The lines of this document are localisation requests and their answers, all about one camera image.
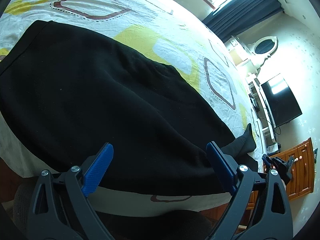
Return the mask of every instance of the electronic device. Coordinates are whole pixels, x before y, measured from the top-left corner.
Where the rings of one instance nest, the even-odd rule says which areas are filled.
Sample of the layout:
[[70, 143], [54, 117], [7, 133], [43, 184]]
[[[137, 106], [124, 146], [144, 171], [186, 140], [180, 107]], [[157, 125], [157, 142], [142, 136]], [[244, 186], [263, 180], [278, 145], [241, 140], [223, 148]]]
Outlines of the electronic device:
[[250, 98], [253, 109], [256, 111], [256, 113], [258, 113], [260, 110], [260, 107], [257, 100], [251, 94], [249, 94], [249, 98]]
[[267, 98], [275, 128], [302, 115], [294, 94], [281, 74], [263, 83], [261, 88]]
[[272, 156], [280, 152], [281, 144], [280, 143], [274, 143], [273, 145], [270, 145], [267, 148], [267, 155]]

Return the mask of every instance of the white mirror frame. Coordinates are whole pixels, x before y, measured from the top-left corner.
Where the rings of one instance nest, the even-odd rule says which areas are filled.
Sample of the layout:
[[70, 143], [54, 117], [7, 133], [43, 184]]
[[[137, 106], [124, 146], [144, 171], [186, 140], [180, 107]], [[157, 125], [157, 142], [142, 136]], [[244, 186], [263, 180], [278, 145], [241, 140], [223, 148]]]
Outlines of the white mirror frame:
[[[264, 54], [256, 54], [255, 49], [256, 47], [265, 40], [272, 40], [275, 44], [271, 50]], [[266, 36], [261, 38], [260, 40], [256, 41], [254, 44], [249, 44], [248, 49], [250, 50], [251, 54], [253, 55], [252, 60], [254, 61], [254, 64], [256, 65], [257, 68], [259, 68], [264, 61], [271, 56], [271, 54], [277, 49], [278, 47], [278, 38], [277, 36]]]

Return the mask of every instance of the dark blue curtain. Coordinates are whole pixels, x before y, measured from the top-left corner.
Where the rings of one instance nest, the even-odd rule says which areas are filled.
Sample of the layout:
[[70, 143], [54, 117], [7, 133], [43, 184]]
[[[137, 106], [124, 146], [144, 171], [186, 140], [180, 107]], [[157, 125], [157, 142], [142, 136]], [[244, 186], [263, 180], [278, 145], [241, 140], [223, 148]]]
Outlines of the dark blue curtain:
[[278, 0], [227, 0], [203, 23], [223, 42], [282, 11]]

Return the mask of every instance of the dresser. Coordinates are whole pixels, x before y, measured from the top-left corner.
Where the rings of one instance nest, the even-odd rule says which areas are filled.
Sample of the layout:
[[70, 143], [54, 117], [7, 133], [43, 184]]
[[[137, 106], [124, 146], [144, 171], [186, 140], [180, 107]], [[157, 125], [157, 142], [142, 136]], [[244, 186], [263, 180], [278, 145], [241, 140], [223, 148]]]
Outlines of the dresser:
[[[314, 189], [315, 162], [311, 138], [271, 157], [279, 157], [280, 159], [288, 161], [290, 156], [293, 156], [294, 163], [291, 167], [292, 179], [287, 185], [286, 192], [289, 200], [292, 200], [312, 193]], [[254, 208], [257, 196], [258, 192], [253, 191], [247, 209]]]

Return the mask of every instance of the oval mirror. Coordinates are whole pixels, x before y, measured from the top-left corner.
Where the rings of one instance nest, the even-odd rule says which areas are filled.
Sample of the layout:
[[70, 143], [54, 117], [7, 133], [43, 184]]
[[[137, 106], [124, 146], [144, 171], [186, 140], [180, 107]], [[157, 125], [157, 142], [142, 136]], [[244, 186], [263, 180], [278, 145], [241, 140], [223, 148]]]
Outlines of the oval mirror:
[[261, 41], [255, 48], [254, 52], [256, 54], [265, 54], [271, 51], [274, 46], [275, 46], [275, 42], [272, 39], [267, 39], [267, 40]]

